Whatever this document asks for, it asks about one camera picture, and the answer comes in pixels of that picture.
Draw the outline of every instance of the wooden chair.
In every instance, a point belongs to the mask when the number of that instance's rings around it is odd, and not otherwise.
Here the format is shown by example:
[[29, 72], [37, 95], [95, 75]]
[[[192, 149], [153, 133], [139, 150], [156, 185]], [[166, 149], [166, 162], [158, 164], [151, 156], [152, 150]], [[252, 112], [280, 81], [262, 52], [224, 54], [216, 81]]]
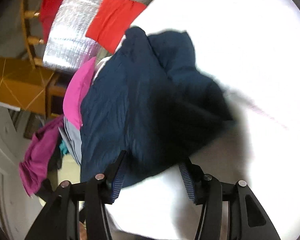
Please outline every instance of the wooden chair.
[[33, 18], [37, 18], [40, 16], [39, 11], [31, 11], [28, 9], [28, 0], [21, 0], [21, 26], [22, 32], [24, 36], [26, 50], [29, 55], [29, 60], [31, 62], [32, 68], [36, 66], [43, 66], [43, 62], [41, 58], [38, 58], [35, 54], [34, 46], [44, 44], [44, 40], [31, 36], [30, 33], [30, 20]]

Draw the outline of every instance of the screw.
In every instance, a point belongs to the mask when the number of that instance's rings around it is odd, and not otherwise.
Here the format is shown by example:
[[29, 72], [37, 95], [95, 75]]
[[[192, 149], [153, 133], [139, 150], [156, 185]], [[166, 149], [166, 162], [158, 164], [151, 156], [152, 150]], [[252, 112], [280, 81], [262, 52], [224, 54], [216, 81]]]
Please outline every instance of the screw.
[[96, 178], [96, 180], [102, 180], [102, 179], [105, 178], [105, 175], [102, 174], [102, 173], [99, 173], [99, 174], [97, 174], [97, 175], [95, 176], [95, 178]]
[[205, 175], [203, 176], [203, 179], [204, 179], [204, 180], [212, 180], [212, 176], [211, 176], [210, 174], [205, 174]]
[[247, 185], [247, 183], [244, 180], [239, 180], [238, 181], [239, 186], [241, 187], [245, 187]]
[[70, 185], [70, 182], [68, 180], [64, 180], [60, 183], [61, 187], [68, 187]]

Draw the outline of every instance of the black cloth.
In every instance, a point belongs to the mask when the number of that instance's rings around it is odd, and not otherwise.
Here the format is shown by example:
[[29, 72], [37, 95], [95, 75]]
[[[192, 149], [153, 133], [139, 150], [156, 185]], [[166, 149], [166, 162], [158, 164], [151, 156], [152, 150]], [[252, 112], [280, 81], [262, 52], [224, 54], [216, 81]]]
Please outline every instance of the black cloth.
[[133, 27], [81, 104], [81, 181], [129, 153], [123, 186], [181, 162], [233, 123], [218, 85], [195, 68], [187, 33]]

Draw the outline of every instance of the gray cloth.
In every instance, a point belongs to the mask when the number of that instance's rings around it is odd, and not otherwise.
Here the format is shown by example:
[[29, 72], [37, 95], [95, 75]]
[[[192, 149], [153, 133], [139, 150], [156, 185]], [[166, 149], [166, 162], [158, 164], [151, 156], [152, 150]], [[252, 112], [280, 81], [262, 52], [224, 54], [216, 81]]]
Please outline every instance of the gray cloth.
[[64, 117], [65, 128], [59, 129], [70, 155], [81, 166], [81, 136], [80, 131]]

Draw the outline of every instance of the teal cloth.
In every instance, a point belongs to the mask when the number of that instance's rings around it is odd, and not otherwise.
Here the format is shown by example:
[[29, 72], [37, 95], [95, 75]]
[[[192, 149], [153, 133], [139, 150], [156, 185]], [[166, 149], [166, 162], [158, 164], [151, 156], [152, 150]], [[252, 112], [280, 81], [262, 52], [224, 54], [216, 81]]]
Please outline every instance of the teal cloth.
[[65, 156], [66, 154], [69, 153], [69, 150], [68, 150], [64, 140], [61, 141], [59, 148], [60, 148], [62, 156]]

